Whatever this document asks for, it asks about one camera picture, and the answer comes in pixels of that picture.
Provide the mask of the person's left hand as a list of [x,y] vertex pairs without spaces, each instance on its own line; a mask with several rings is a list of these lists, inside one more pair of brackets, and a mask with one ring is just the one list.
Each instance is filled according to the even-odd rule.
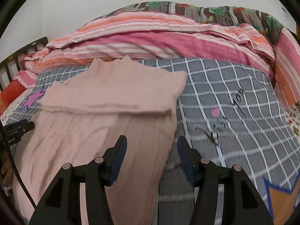
[[1,160],[3,162],[3,165],[1,167],[1,175],[3,176],[3,186],[9,187],[12,185],[14,173],[9,156],[6,151],[1,154]]

